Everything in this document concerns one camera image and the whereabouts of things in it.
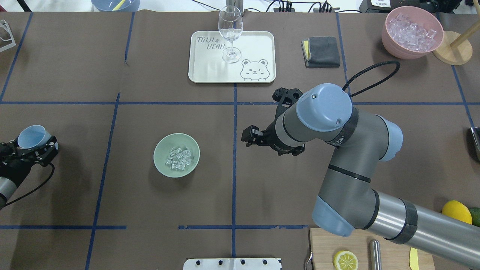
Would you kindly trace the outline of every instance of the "blue plastic bowl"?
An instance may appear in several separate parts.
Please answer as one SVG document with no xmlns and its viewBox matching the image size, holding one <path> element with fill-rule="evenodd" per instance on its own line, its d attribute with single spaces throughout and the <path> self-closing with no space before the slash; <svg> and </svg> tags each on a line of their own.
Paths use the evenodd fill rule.
<svg viewBox="0 0 480 270">
<path fill-rule="evenodd" d="M 120 0 L 92 0 L 92 4 L 100 11 L 112 11 L 112 9 L 120 3 Z M 135 12 L 138 11 L 138 7 L 140 6 L 140 0 L 125 0 L 122 7 L 117 11 L 124 11 L 124 12 Z"/>
</svg>

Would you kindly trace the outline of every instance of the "bear drawing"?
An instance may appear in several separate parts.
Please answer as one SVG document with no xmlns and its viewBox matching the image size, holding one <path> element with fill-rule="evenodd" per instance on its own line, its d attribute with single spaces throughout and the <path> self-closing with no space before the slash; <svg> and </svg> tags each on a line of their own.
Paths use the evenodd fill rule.
<svg viewBox="0 0 480 270">
<path fill-rule="evenodd" d="M 242 60 L 241 64 L 243 69 L 240 72 L 240 76 L 245 81 L 266 81 L 270 76 L 267 69 L 267 60 L 262 59 L 258 62 L 250 62 L 250 60 Z"/>
</svg>

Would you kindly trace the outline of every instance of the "pink bowl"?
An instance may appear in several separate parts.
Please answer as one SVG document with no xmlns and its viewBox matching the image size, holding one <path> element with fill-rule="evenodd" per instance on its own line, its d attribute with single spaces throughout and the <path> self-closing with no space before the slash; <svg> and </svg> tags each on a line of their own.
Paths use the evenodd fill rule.
<svg viewBox="0 0 480 270">
<path fill-rule="evenodd" d="M 426 30 L 433 29 L 437 31 L 437 34 L 433 39 L 435 39 L 436 44 L 435 46 L 432 47 L 430 51 L 425 51 L 425 52 L 418 52 L 418 51 L 412 51 L 409 49 L 406 49 L 397 42 L 393 40 L 393 38 L 390 36 L 390 34 L 387 31 L 387 24 L 390 20 L 394 19 L 399 13 L 402 13 L 404 15 L 407 15 L 410 17 L 410 20 L 414 23 L 418 23 L 419 25 L 422 25 L 423 28 Z M 392 10 L 388 16 L 387 19 L 385 19 L 384 27 L 382 29 L 382 42 L 385 46 L 385 49 L 387 51 L 400 59 L 415 59 L 422 57 L 434 50 L 436 50 L 440 44 L 442 43 L 442 40 L 444 38 L 444 29 L 440 22 L 430 14 L 428 11 L 423 10 L 421 8 L 417 7 L 410 7 L 410 6 L 405 6 L 405 7 L 399 7 L 394 10 Z"/>
</svg>

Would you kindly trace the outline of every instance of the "brown table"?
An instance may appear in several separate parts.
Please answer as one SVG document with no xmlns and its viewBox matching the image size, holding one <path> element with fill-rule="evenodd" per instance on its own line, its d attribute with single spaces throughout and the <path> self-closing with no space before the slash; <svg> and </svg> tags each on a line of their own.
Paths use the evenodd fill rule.
<svg viewBox="0 0 480 270">
<path fill-rule="evenodd" d="M 279 87 L 342 86 L 394 59 L 380 41 L 386 15 L 246 12 L 245 30 L 275 36 L 275 81 L 195 84 L 187 75 L 190 37 L 215 31 L 217 16 L 1 14 L 18 45 L 0 54 L 0 141 L 41 124 L 58 138 L 60 153 L 47 185 L 0 212 L 0 269 L 182 269 L 187 258 L 221 257 L 276 257 L 283 269 L 302 268 L 333 147 L 312 141 L 297 157 L 278 157 L 268 147 L 246 148 L 240 134 L 273 120 Z M 461 33 L 477 16 L 440 19 Z M 340 68 L 305 68 L 300 41 L 312 36 L 339 40 Z M 463 66 L 432 54 L 401 60 L 397 75 L 353 99 L 404 134 L 372 188 L 435 211 L 451 199 L 480 206 L 480 165 L 466 141 L 467 128 L 480 123 L 480 35 L 470 42 L 474 55 Z M 350 89 L 390 71 L 373 70 Z M 182 179 L 162 176 L 152 162 L 158 141 L 175 132 L 193 136 L 202 152 Z M 48 176 L 37 166 L 13 198 Z"/>
</svg>

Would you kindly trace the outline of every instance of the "cutting board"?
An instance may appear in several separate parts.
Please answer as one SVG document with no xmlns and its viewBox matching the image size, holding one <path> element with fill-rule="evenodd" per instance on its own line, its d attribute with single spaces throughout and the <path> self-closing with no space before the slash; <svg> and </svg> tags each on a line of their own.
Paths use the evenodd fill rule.
<svg viewBox="0 0 480 270">
<path fill-rule="evenodd" d="M 380 242 L 382 269 L 409 270 L 408 258 L 410 247 L 397 245 L 380 236 L 364 230 L 354 230 L 349 237 L 342 237 L 324 229 L 310 229 L 310 246 L 313 252 L 313 268 L 315 270 L 335 270 L 333 257 L 340 250 L 353 252 L 359 260 L 359 270 L 370 270 L 370 248 L 372 239 Z M 431 254 L 418 250 L 420 270 L 434 270 Z"/>
</svg>

